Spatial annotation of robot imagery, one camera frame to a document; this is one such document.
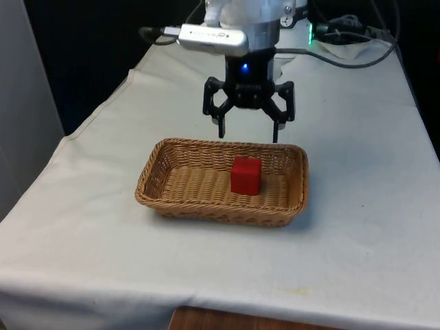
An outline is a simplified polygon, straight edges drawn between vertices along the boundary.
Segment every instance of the table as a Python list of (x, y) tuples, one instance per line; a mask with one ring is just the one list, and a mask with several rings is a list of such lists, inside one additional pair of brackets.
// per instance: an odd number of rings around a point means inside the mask
[(222, 311), (180, 307), (173, 313), (168, 330), (337, 330), (270, 318), (258, 318)]
[[(376, 44), (358, 62), (386, 51)], [(153, 47), (56, 149), (0, 223), (0, 318), (14, 329), (166, 329), (179, 306), (343, 329), (440, 327), (440, 170), (395, 54), (363, 70), (299, 56), (309, 205), (268, 230), (163, 219), (133, 196), (163, 138), (217, 140), (201, 114), (223, 59)], [(226, 140), (271, 142), (262, 111)]]

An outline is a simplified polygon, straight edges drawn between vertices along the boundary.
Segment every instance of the black cable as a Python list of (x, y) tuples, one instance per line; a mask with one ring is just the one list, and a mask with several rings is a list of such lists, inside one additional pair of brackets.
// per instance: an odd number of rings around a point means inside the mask
[[(204, 3), (205, 3), (205, 0), (200, 0), (199, 4), (196, 6), (196, 8), (194, 8), (194, 10), (186, 18), (185, 23), (189, 22), (189, 20), (192, 19), (192, 17), (196, 13), (196, 11), (198, 11), (198, 9), (200, 9), (200, 7), (202, 5), (204, 5)], [(175, 38), (173, 38), (171, 40), (167, 40), (167, 41), (156, 41), (155, 39), (164, 33), (163, 29), (161, 29), (161, 28), (144, 26), (144, 27), (141, 27), (138, 32), (139, 32), (139, 35), (142, 38), (142, 40), (150, 45), (167, 46), (167, 45), (172, 45), (173, 43), (176, 42)]]
[[(379, 12), (379, 10), (377, 9), (376, 3), (374, 2), (374, 0), (370, 0), (373, 9), (376, 12), (377, 18), (382, 21), (381, 24), (384, 24), (384, 28), (386, 31), (386, 25), (385, 22)], [(339, 63), (339, 62), (335, 62), (334, 60), (330, 60), (325, 56), (319, 55), (317, 53), (314, 52), (310, 52), (307, 49), (298, 49), (298, 48), (282, 48), (282, 49), (277, 49), (276, 52), (279, 54), (300, 54), (300, 55), (309, 55), (309, 56), (313, 56), (314, 58), (317, 58), (319, 60), (322, 60), (328, 64), (332, 64), (335, 65), (336, 67), (342, 67), (344, 69), (364, 69), (365, 67), (372, 67), (380, 62), (382, 62), (385, 58), (387, 58), (393, 51), (394, 49), (397, 47), (397, 43), (399, 42), (399, 38), (400, 38), (400, 11), (399, 11), (399, 5), (397, 4), (397, 0), (392, 0), (393, 5), (394, 5), (394, 10), (395, 10), (395, 20), (396, 20), (396, 35), (393, 39), (393, 42), (391, 43), (390, 48), (388, 49), (388, 51), (382, 55), (381, 57), (379, 57), (377, 60), (373, 60), (369, 63), (365, 63), (365, 64), (344, 64), (344, 63)]]
[(142, 38), (143, 41), (146, 43), (149, 43), (150, 45), (156, 45), (156, 46), (167, 46), (171, 45), (176, 42), (176, 39), (171, 39), (167, 41), (156, 41), (154, 38), (152, 38), (152, 35), (161, 35), (163, 34), (162, 29), (157, 27), (141, 27), (139, 29), (139, 35)]

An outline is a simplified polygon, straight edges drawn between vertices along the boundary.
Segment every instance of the red cube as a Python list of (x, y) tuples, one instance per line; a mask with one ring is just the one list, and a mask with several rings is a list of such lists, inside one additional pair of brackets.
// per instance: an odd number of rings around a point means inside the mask
[(261, 160), (235, 157), (231, 170), (231, 192), (257, 196), (261, 185)]

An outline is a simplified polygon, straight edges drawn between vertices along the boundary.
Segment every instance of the cable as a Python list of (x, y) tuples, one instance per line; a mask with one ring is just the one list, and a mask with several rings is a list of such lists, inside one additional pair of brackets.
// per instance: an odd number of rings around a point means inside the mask
[[(200, 0), (199, 4), (196, 6), (196, 8), (194, 8), (194, 10), (186, 18), (185, 23), (189, 22), (189, 20), (192, 19), (192, 17), (196, 13), (196, 11), (198, 11), (198, 9), (200, 9), (200, 6), (202, 6), (204, 3), (205, 3), (205, 0)], [(142, 40), (150, 45), (167, 46), (167, 45), (172, 45), (173, 43), (176, 42), (175, 38), (173, 38), (171, 40), (167, 40), (167, 41), (156, 41), (152, 37), (152, 35), (155, 35), (155, 34), (158, 36), (162, 35), (164, 33), (164, 31), (161, 28), (144, 26), (144, 27), (141, 27), (138, 30), (138, 32), (139, 32), (139, 35), (142, 38)]]
[[(370, 0), (371, 5), (373, 6), (373, 9), (376, 12), (377, 18), (382, 21), (381, 24), (384, 24), (384, 28), (386, 29), (386, 25), (385, 22), (379, 12), (379, 10), (377, 9), (377, 6), (374, 2), (374, 0)], [(330, 60), (322, 55), (319, 55), (317, 53), (314, 52), (310, 52), (307, 49), (298, 49), (298, 48), (282, 48), (282, 49), (277, 49), (276, 52), (279, 54), (300, 54), (300, 55), (308, 55), (308, 56), (312, 56), (314, 58), (317, 58), (319, 60), (322, 60), (328, 64), (332, 64), (335, 65), (336, 67), (342, 67), (344, 69), (364, 69), (365, 67), (372, 67), (380, 62), (382, 62), (385, 58), (387, 58), (393, 51), (394, 49), (397, 47), (397, 43), (399, 42), (399, 38), (400, 38), (400, 11), (399, 11), (399, 5), (397, 4), (397, 0), (392, 0), (393, 5), (394, 5), (394, 10), (395, 10), (395, 20), (396, 20), (396, 35), (394, 37), (393, 42), (391, 43), (390, 48), (388, 49), (388, 51), (380, 56), (377, 60), (373, 60), (369, 63), (365, 63), (365, 64), (344, 64), (344, 63), (339, 63), (339, 62), (335, 62), (334, 60)]]
[(345, 31), (342, 31), (342, 32), (326, 33), (324, 35), (325, 36), (356, 36), (358, 38), (363, 38), (363, 39), (366, 39), (366, 40), (374, 40), (370, 36), (366, 36), (364, 34), (355, 33), (355, 32), (345, 32)]
[(167, 41), (156, 41), (154, 38), (151, 38), (152, 34), (162, 34), (162, 29), (159, 29), (157, 27), (141, 27), (139, 29), (139, 35), (142, 38), (143, 41), (146, 43), (149, 43), (150, 45), (156, 45), (156, 46), (167, 46), (171, 45), (176, 42), (176, 39), (171, 39)]
[(331, 19), (329, 23), (341, 23), (353, 28), (362, 28), (363, 26), (356, 15), (344, 15), (336, 19)]

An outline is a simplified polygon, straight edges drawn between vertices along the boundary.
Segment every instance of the green light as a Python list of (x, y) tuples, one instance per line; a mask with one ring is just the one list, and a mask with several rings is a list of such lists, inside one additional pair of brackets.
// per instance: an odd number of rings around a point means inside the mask
[(311, 41), (314, 37), (314, 25), (312, 23), (309, 24), (309, 45), (311, 45)]

